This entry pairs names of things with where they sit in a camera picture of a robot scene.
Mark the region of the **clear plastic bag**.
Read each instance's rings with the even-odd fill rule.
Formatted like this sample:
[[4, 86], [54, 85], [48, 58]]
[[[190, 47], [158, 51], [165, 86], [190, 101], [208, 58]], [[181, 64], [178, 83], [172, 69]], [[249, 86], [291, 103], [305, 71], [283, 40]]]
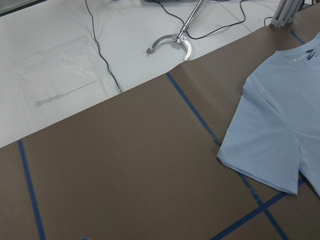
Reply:
[[36, 132], [119, 92], [91, 39], [78, 37], [14, 65], [27, 128]]

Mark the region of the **aluminium frame post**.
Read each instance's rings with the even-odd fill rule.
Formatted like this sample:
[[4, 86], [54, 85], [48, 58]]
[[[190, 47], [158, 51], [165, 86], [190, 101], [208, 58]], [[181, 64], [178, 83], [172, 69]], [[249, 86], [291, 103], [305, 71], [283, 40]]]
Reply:
[[281, 0], [270, 25], [279, 29], [291, 24], [302, 3], [303, 0]]

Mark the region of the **light blue t-shirt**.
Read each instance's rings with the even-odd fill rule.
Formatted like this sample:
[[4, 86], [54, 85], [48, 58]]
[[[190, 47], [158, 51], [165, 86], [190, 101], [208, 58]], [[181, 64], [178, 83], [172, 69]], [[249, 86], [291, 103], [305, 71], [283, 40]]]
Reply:
[[297, 194], [303, 175], [319, 192], [319, 36], [276, 51], [246, 79], [217, 156], [277, 190]]

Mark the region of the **reacher grabber tool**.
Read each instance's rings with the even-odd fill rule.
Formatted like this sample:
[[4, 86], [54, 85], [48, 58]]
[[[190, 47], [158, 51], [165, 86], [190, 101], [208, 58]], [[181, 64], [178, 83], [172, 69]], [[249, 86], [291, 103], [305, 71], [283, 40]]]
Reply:
[[194, 9], [191, 11], [190, 15], [188, 16], [186, 21], [182, 20], [182, 27], [180, 28], [178, 33], [173, 34], [167, 34], [159, 37], [154, 41], [154, 43], [146, 50], [146, 53], [148, 55], [154, 53], [157, 49], [157, 46], [164, 40], [171, 40], [173, 43], [176, 43], [178, 45], [182, 45], [182, 47], [185, 49], [185, 56], [183, 58], [183, 61], [189, 60], [191, 53], [192, 53], [192, 46], [191, 43], [187, 39], [187, 32], [189, 29], [189, 26], [191, 22], [193, 21], [196, 13], [199, 10], [199, 7], [202, 5], [203, 1], [199, 0], [198, 3], [195, 5]]

